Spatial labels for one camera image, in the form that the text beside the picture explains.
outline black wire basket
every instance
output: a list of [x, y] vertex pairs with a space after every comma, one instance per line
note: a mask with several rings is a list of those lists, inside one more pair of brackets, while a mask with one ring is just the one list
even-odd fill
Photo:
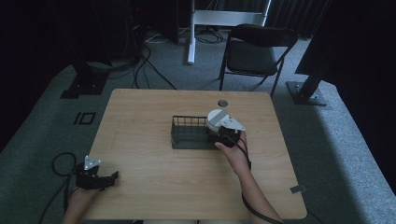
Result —
[[173, 149], [216, 149], [207, 134], [206, 117], [173, 116]]

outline wooden table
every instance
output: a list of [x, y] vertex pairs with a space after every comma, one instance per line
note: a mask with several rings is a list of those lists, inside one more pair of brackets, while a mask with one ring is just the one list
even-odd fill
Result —
[[306, 210], [269, 94], [238, 91], [114, 90], [90, 156], [99, 175], [120, 171], [87, 219], [247, 219], [236, 175], [219, 150], [172, 149], [174, 115], [223, 108], [246, 127], [252, 173], [282, 218]]

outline black cable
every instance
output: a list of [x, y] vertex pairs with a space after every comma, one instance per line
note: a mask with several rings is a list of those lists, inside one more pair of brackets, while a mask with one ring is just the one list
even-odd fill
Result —
[[261, 213], [259, 213], [258, 211], [254, 210], [254, 208], [252, 208], [250, 206], [250, 204], [248, 203], [248, 201], [245, 199], [244, 194], [242, 194], [242, 201], [244, 202], [245, 207], [247, 208], [247, 210], [249, 210], [254, 216], [261, 218], [264, 221], [267, 221], [269, 223], [273, 223], [273, 224], [282, 224], [283, 222], [280, 222], [278, 220], [275, 220], [273, 218], [270, 218], [268, 216], [265, 216]]
[[[209, 39], [205, 39], [200, 37], [199, 35], [213, 35], [216, 40], [209, 40]], [[195, 35], [195, 39], [201, 43], [205, 43], [205, 44], [219, 44], [221, 42], [225, 42], [226, 39], [218, 32], [213, 32], [213, 31], [206, 31], [204, 33], [198, 33], [197, 35]]]
[[132, 88], [134, 87], [134, 84], [136, 85], [136, 87], [138, 89], [140, 89], [138, 83], [137, 83], [137, 76], [140, 72], [140, 69], [142, 69], [143, 65], [145, 65], [146, 63], [148, 63], [150, 65], [150, 67], [163, 79], [165, 80], [174, 90], [176, 90], [177, 88], [172, 84], [172, 82], [170, 82], [160, 71], [158, 71], [158, 69], [149, 61], [149, 57], [151, 56], [151, 49], [149, 47], [147, 47], [146, 45], [144, 45], [144, 47], [148, 50], [148, 56], [145, 57], [143, 56], [143, 54], [141, 54], [141, 58], [144, 60], [139, 67], [137, 68], [137, 71], [134, 73], [134, 82], [132, 83]]
[[143, 75], [145, 75], [146, 82], [148, 83], [148, 89], [151, 89], [151, 87], [149, 85], [149, 78], [148, 78], [148, 75], [146, 74], [146, 65], [145, 65], [145, 68], [143, 69]]
[[68, 198], [69, 198], [76, 190], [78, 190], [78, 189], [79, 189], [79, 187], [73, 189], [73, 191], [69, 193]]
[[145, 57], [143, 56], [143, 54], [140, 55], [141, 57], [143, 57], [143, 58], [145, 59], [145, 61], [143, 61], [143, 62], [139, 65], [139, 67], [137, 68], [137, 71], [134, 73], [134, 82], [132, 82], [132, 86], [131, 86], [132, 89], [134, 88], [134, 84], [136, 84], [136, 87], [137, 87], [138, 89], [140, 89], [139, 84], [137, 83], [137, 75], [139, 74], [139, 71], [140, 71], [140, 69], [142, 68], [142, 66], [148, 61], [149, 57], [151, 56], [151, 50], [150, 50], [146, 45], [144, 45], [144, 46], [148, 49], [148, 57], [145, 58]]
[[[73, 158], [73, 167], [70, 169], [70, 172], [67, 174], [61, 174], [59, 173], [56, 168], [55, 168], [55, 162], [62, 156], [64, 155], [69, 155], [72, 156]], [[62, 185], [57, 189], [56, 193], [52, 196], [52, 198], [49, 200], [49, 203], [46, 205], [46, 208], [44, 209], [43, 213], [41, 214], [41, 217], [38, 221], [38, 223], [42, 223], [44, 220], [44, 216], [47, 213], [47, 210], [49, 209], [50, 205], [52, 204], [52, 202], [55, 200], [56, 196], [58, 196], [59, 192], [61, 192], [61, 190], [64, 188], [64, 211], [67, 208], [67, 199], [68, 199], [68, 187], [70, 184], [70, 179], [73, 176], [74, 172], [75, 172], [75, 168], [76, 168], [76, 164], [77, 164], [77, 158], [76, 156], [71, 153], [71, 152], [64, 152], [61, 154], [58, 154], [53, 160], [52, 160], [52, 164], [51, 164], [51, 169], [53, 171], [53, 173], [55, 173], [58, 176], [67, 176], [66, 180], [62, 183]]]
[[91, 70], [94, 73], [107, 74], [107, 73], [113, 73], [113, 72], [129, 71], [132, 67], [135, 68], [137, 63], [138, 63], [138, 61], [136, 61], [136, 60], [130, 60], [128, 63], [123, 63], [121, 65], [107, 67], [107, 68], [99, 68], [99, 67], [95, 67], [94, 65], [89, 65], [89, 67], [91, 68]]
[[[247, 165], [248, 165], [248, 169], [251, 170], [251, 161], [248, 157], [248, 146], [246, 144], [246, 142], [242, 139], [239, 138], [239, 140], [242, 141], [242, 143], [245, 145], [245, 150], [239, 146], [239, 144], [237, 144], [230, 136], [228, 136], [227, 133], [224, 133], [224, 136], [226, 136], [233, 144], [235, 144], [245, 155], [246, 159], [247, 159]], [[256, 211], [253, 207], [251, 207], [251, 205], [248, 203], [248, 201], [245, 199], [244, 194], [242, 194], [242, 201], [245, 205], [245, 207], [247, 208], [248, 211], [250, 211], [254, 216], [261, 218], [262, 220], [265, 220], [269, 223], [273, 223], [273, 224], [281, 224], [283, 222], [280, 222], [278, 220], [275, 220], [273, 218], [270, 218], [268, 216], [265, 216], [261, 213], [259, 213], [258, 211]]]
[[120, 77], [126, 77], [126, 76], [128, 76], [129, 74], [134, 73], [134, 70], [135, 70], [135, 69], [136, 69], [136, 66], [135, 66], [133, 69], [129, 70], [128, 72], [125, 72], [125, 74], [122, 74], [122, 75], [120, 75], [120, 76], [118, 76], [118, 77], [109, 77], [108, 79], [118, 79], [118, 78], [120, 78]]
[[324, 224], [324, 221], [322, 221], [319, 217], [317, 217], [314, 213], [312, 213], [309, 209], [306, 209], [306, 211], [314, 217], [320, 224]]
[[163, 80], [165, 80], [174, 90], [177, 90], [177, 88], [163, 75], [161, 74], [157, 68], [154, 67], [154, 65], [149, 61], [149, 59], [147, 59], [147, 63], [151, 66], [152, 69], [154, 69], [154, 71], [163, 78]]
[[126, 50], [128, 49], [128, 42], [129, 42], [129, 26], [128, 26], [128, 12], [127, 12], [127, 8], [128, 8], [128, 2], [125, 1], [125, 5], [123, 2], [121, 2], [122, 7], [124, 8], [123, 10], [123, 18], [125, 21], [125, 46], [124, 46], [124, 50], [122, 52], [122, 56], [121, 58], [123, 58], [125, 56]]

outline round lid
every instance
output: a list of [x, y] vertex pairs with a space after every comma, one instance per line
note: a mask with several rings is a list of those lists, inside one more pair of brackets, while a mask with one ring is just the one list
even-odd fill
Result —
[[229, 118], [230, 116], [226, 111], [221, 109], [215, 109], [210, 111], [207, 115], [206, 124], [207, 127], [213, 132], [218, 132], [219, 128], [221, 127], [220, 122]]

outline chair back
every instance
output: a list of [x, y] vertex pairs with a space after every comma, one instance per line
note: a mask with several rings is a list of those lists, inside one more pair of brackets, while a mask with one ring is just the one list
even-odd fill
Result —
[[239, 24], [231, 30], [227, 42], [230, 42], [233, 38], [263, 48], [287, 47], [291, 49], [297, 42], [298, 35], [290, 29]]

